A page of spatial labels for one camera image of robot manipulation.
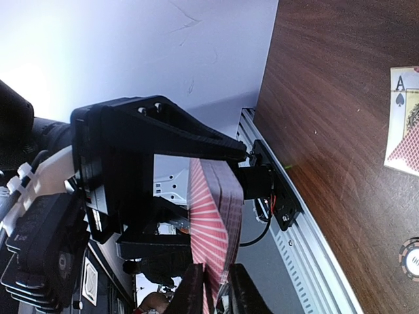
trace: floor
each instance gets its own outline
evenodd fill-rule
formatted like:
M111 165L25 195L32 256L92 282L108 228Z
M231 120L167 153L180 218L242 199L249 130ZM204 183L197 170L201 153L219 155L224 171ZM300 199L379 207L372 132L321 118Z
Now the floor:
M243 210L241 242L255 239L264 227L264 224L256 221L253 202L247 201ZM236 262L246 267L267 306L274 314L304 313L270 232L260 242L250 247L240 248Z

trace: black bracket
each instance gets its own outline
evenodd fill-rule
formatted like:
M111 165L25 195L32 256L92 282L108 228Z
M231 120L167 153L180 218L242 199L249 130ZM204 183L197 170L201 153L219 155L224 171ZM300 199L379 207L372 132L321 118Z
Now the black bracket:
M268 166L271 169L274 195L276 196L274 215L281 230L286 231L302 211L301 204L262 141L256 140L252 150L250 165L253 167Z

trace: white wall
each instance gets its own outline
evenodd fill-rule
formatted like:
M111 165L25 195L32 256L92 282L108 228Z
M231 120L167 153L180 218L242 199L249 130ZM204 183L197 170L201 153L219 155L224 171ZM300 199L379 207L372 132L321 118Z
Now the white wall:
M256 104L277 4L1 0L0 79L45 118L162 94L234 135L240 108Z

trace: wooden table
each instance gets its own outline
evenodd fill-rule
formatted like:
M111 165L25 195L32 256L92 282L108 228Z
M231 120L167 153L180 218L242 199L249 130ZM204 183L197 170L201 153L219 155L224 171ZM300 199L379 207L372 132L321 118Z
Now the wooden table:
M419 0L280 0L255 123L366 313L419 313L419 178L383 166L390 67L418 64Z

